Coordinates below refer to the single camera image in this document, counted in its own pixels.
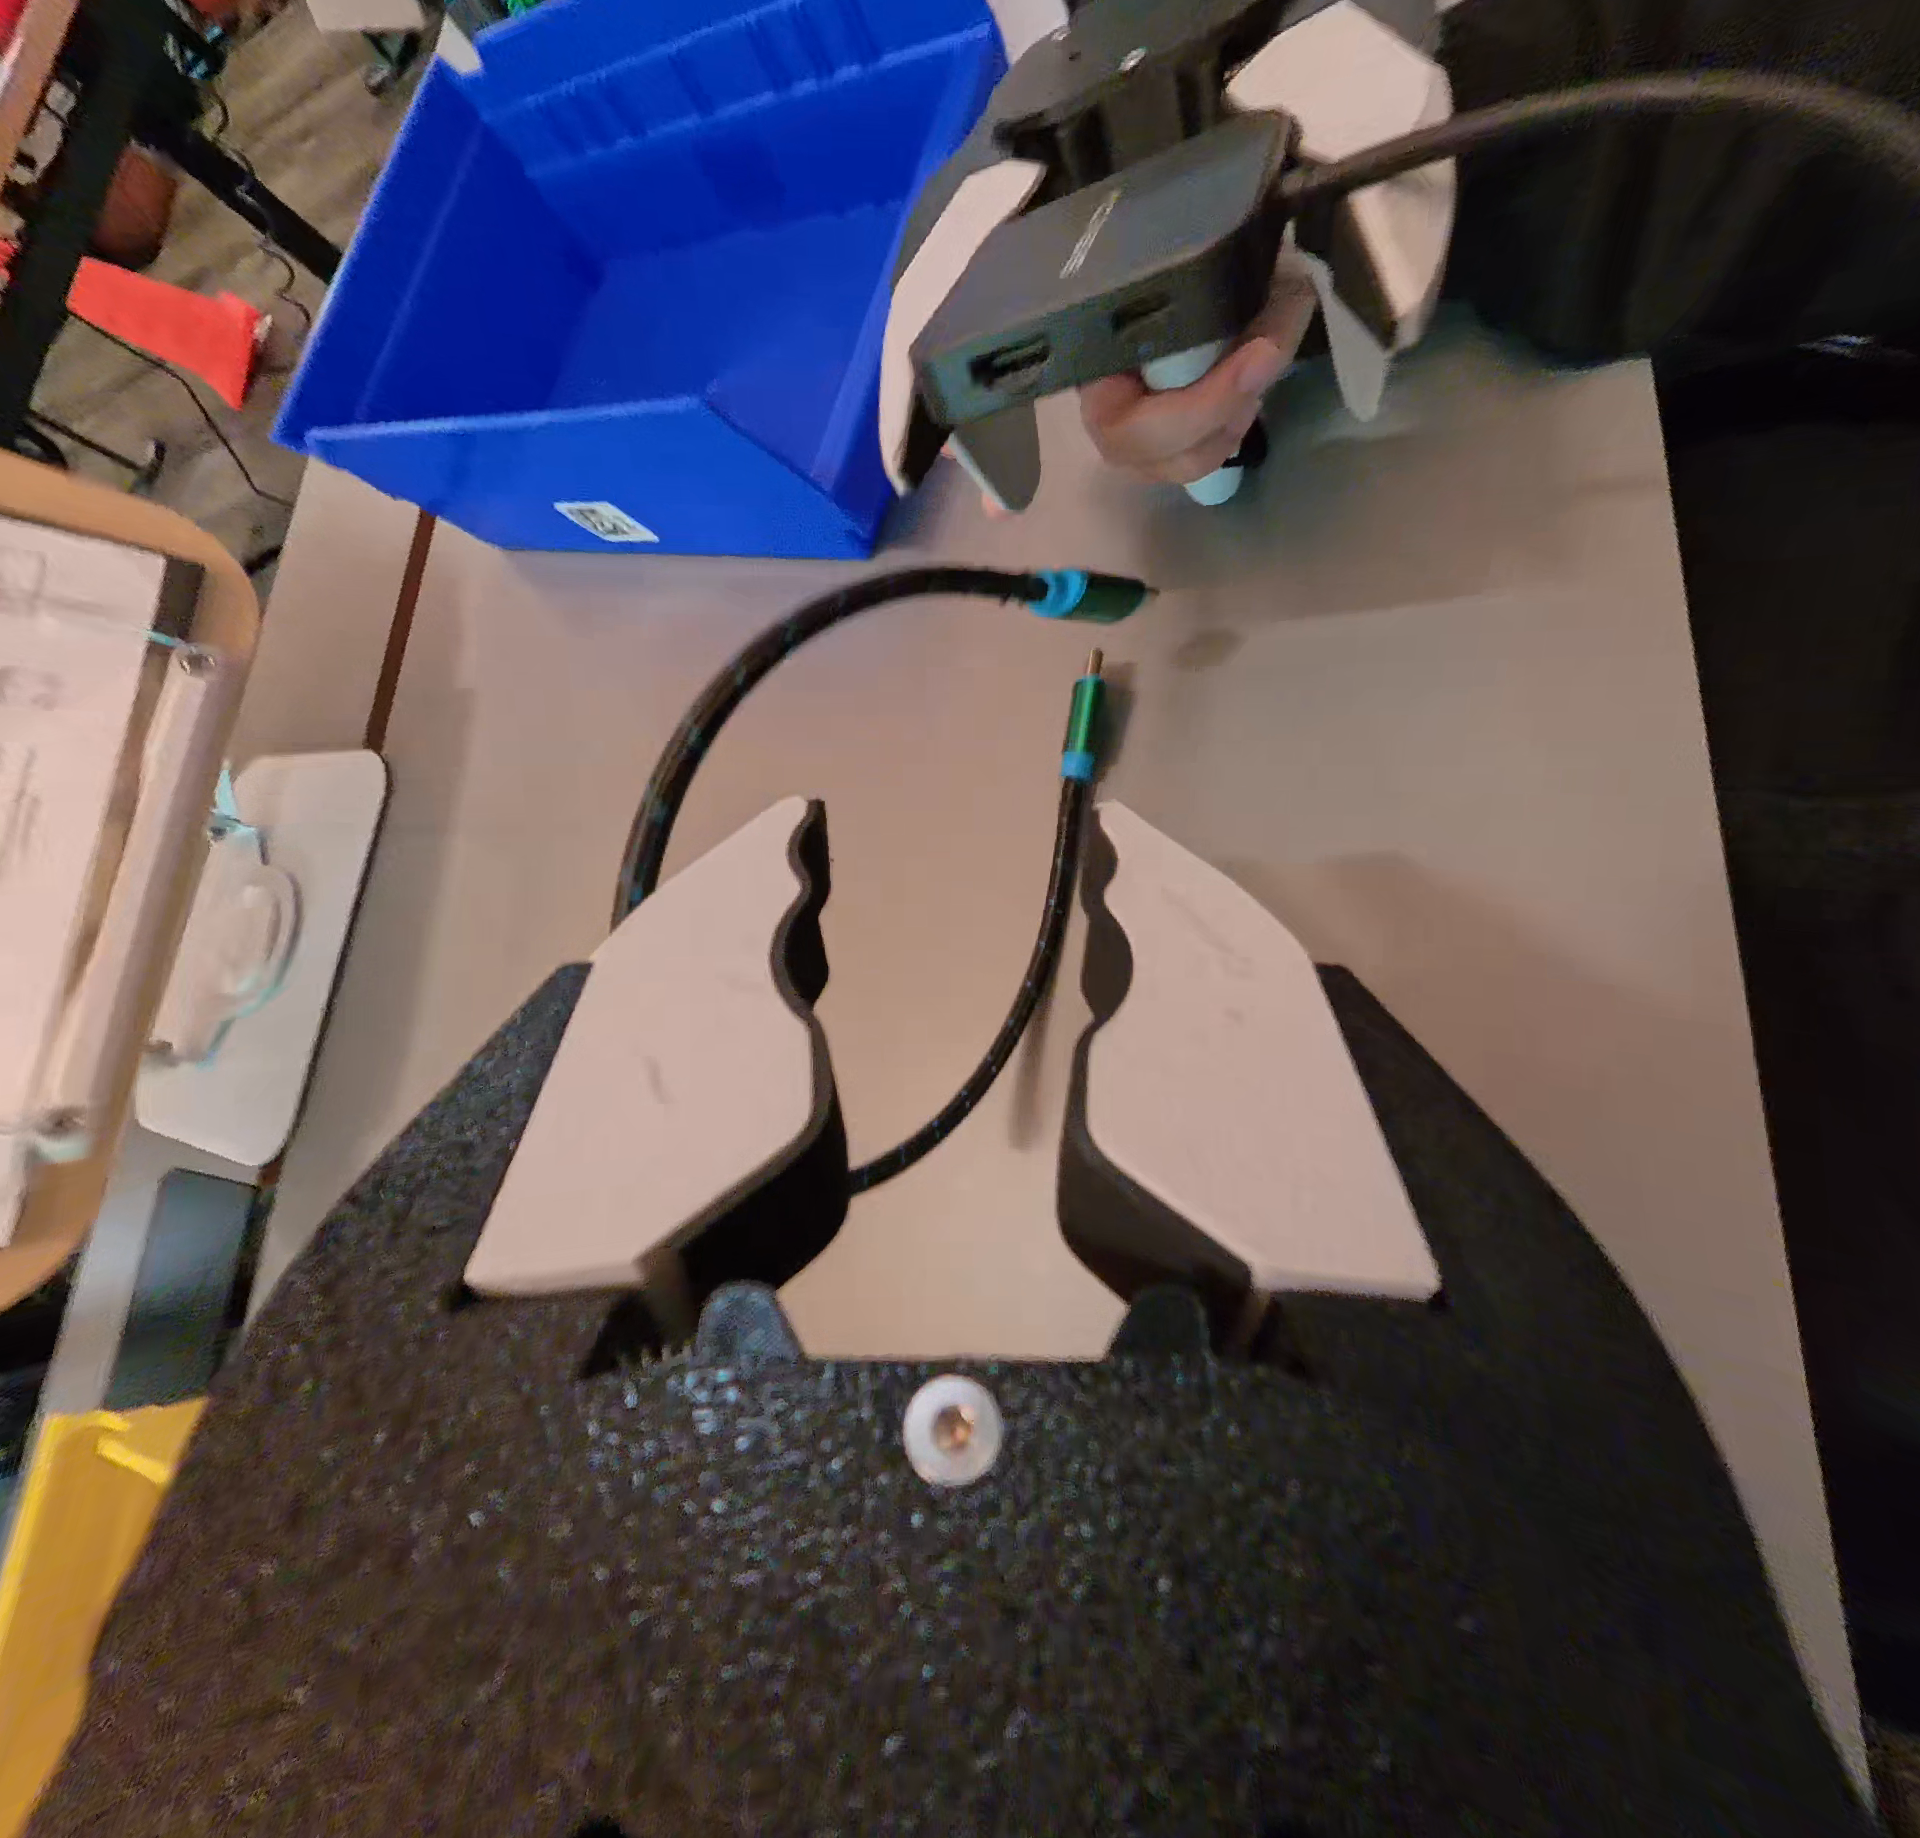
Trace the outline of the black hub with smooth cable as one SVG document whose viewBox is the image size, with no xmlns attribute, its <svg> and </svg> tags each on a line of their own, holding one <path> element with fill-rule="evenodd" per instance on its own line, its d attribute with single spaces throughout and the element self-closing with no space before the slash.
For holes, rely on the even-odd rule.
<svg viewBox="0 0 1920 1838">
<path fill-rule="evenodd" d="M 955 435 L 1060 389 L 1226 342 L 1259 309 L 1300 215 L 1480 147 L 1705 112 L 1801 124 L 1915 190 L 1911 116 L 1855 89 L 1769 75 L 1643 75 L 1539 93 L 1331 165 L 1300 157 L 1286 113 L 1236 113 L 997 230 L 915 345 L 918 396 Z"/>
</svg>

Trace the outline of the yellow plastic bin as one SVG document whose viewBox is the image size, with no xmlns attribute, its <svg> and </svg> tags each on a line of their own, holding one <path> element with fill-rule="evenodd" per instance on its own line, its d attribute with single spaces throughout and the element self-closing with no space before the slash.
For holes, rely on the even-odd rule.
<svg viewBox="0 0 1920 1838">
<path fill-rule="evenodd" d="M 2 1574 L 2 1831 L 16 1835 L 76 1730 L 105 1618 L 205 1397 L 44 1418 Z"/>
</svg>

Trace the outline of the person's right forearm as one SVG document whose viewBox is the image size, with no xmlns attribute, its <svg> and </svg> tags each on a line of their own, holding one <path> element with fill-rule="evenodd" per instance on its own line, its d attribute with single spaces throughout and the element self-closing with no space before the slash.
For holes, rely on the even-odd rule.
<svg viewBox="0 0 1920 1838">
<path fill-rule="evenodd" d="M 1917 101 L 1917 0 L 1461 0 L 1461 110 L 1732 71 Z M 1571 362 L 1915 337 L 1915 192 L 1821 131 L 1711 112 L 1461 160 L 1451 294 Z"/>
</svg>

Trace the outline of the person's right hand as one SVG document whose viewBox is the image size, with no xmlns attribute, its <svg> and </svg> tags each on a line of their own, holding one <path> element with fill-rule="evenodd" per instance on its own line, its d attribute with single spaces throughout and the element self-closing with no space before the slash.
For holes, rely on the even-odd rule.
<svg viewBox="0 0 1920 1838">
<path fill-rule="evenodd" d="M 1097 456 L 1137 481 L 1208 478 L 1241 449 L 1316 312 L 1312 276 L 1281 270 L 1252 327 L 1192 385 L 1154 389 L 1137 373 L 1081 385 L 1080 420 Z"/>
</svg>

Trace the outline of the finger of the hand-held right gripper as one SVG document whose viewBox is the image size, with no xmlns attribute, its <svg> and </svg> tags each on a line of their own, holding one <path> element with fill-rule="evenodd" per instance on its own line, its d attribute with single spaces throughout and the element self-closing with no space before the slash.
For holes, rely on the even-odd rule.
<svg viewBox="0 0 1920 1838">
<path fill-rule="evenodd" d="M 1435 59 L 1435 0 L 1300 0 L 1230 79 L 1244 112 L 1278 112 L 1300 157 L 1331 165 L 1453 117 Z M 1312 295 L 1336 394 L 1352 417 L 1380 411 L 1389 370 L 1417 346 L 1453 248 L 1457 168 L 1425 165 L 1294 218 L 1270 276 L 1270 309 Z"/>
<path fill-rule="evenodd" d="M 973 258 L 1038 188 L 1044 168 L 999 158 L 964 175 L 904 254 L 891 290 L 877 385 L 877 444 L 898 497 L 915 490 L 932 458 L 952 449 L 997 511 L 1024 511 L 1041 481 L 1038 428 L 1033 407 L 1000 411 L 955 435 L 918 396 L 915 345 Z"/>
</svg>

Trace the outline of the large blue plastic bin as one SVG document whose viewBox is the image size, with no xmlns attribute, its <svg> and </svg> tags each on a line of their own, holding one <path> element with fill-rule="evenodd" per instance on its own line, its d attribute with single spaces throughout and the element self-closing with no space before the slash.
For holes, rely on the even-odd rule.
<svg viewBox="0 0 1920 1838">
<path fill-rule="evenodd" d="M 436 55 L 274 436 L 504 551 L 863 559 L 988 0 L 544 0 Z"/>
</svg>

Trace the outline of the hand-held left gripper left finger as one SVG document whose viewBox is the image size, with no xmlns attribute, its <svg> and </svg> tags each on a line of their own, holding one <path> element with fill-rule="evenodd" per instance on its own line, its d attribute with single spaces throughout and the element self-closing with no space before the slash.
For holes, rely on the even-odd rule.
<svg viewBox="0 0 1920 1838">
<path fill-rule="evenodd" d="M 819 998 L 819 798 L 783 796 L 600 944 L 466 1258 L 483 1299 L 637 1293 L 669 1336 L 734 1280 L 779 1288 L 846 1220 Z"/>
</svg>

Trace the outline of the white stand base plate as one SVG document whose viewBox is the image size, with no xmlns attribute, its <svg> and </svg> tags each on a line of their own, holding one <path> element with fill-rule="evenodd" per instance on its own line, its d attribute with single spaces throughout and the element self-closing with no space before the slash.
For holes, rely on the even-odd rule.
<svg viewBox="0 0 1920 1838">
<path fill-rule="evenodd" d="M 174 968 L 135 1075 L 135 1120 L 265 1170 L 286 1147 L 389 798 L 369 747 L 222 771 Z"/>
</svg>

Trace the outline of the wooden sign board with papers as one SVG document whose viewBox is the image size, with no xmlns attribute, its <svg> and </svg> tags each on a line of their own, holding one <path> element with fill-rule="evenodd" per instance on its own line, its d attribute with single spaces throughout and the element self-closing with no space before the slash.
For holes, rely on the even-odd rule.
<svg viewBox="0 0 1920 1838">
<path fill-rule="evenodd" d="M 147 500 L 4 456 L 2 1305 L 105 1197 L 261 611 Z"/>
</svg>

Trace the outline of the person's black hoodie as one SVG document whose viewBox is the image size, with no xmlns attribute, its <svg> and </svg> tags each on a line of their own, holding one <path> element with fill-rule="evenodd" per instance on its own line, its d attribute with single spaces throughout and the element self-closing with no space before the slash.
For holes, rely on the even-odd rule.
<svg viewBox="0 0 1920 1838">
<path fill-rule="evenodd" d="M 1917 1725 L 1915 339 L 1658 376 L 1860 1701 Z"/>
</svg>

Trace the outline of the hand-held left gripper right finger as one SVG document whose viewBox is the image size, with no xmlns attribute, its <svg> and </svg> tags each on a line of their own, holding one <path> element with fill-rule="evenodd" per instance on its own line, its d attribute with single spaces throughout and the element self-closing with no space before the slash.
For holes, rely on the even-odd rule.
<svg viewBox="0 0 1920 1838">
<path fill-rule="evenodd" d="M 1287 1296 L 1425 1306 L 1442 1275 L 1298 939 L 1143 816 L 1094 805 L 1081 870 L 1088 1014 L 1059 1223 L 1118 1300 L 1198 1299 L 1255 1336 Z"/>
</svg>

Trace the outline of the grey desk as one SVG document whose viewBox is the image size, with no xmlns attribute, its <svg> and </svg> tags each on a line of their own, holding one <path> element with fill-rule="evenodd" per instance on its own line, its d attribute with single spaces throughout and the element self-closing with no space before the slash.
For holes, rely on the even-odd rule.
<svg viewBox="0 0 1920 1838">
<path fill-rule="evenodd" d="M 379 749 L 384 673 L 405 648 L 408 592 L 434 522 L 346 474 L 310 461 L 300 478 L 237 711 L 237 759 Z M 62 1352 L 96 1345 L 108 1371 L 135 1300 L 137 1263 L 157 1223 L 161 1183 L 193 1170 L 269 1193 L 282 1155 L 243 1167 L 130 1127 L 105 1183 L 82 1275 L 62 1322 Z"/>
<path fill-rule="evenodd" d="M 1867 1784 L 1667 463 L 1642 362 L 1548 373 L 1459 316 L 1366 425 L 1316 367 L 1233 506 L 1127 481 L 1041 411 L 1030 511 L 902 504 L 884 562 L 1088 562 L 1157 585 L 1106 631 L 1102 791 L 1349 968 L 1574 1205 L 1657 1322 Z M 277 1183 L 254 1303 L 527 993 L 600 942 L 637 793 L 779 611 L 877 565 L 504 552 L 434 530 L 379 701 L 391 794 Z M 671 868 L 825 802 L 825 1029 L 852 1152 L 976 1058 L 1044 894 L 1097 641 L 910 601 L 789 660 L 694 780 Z"/>
</svg>

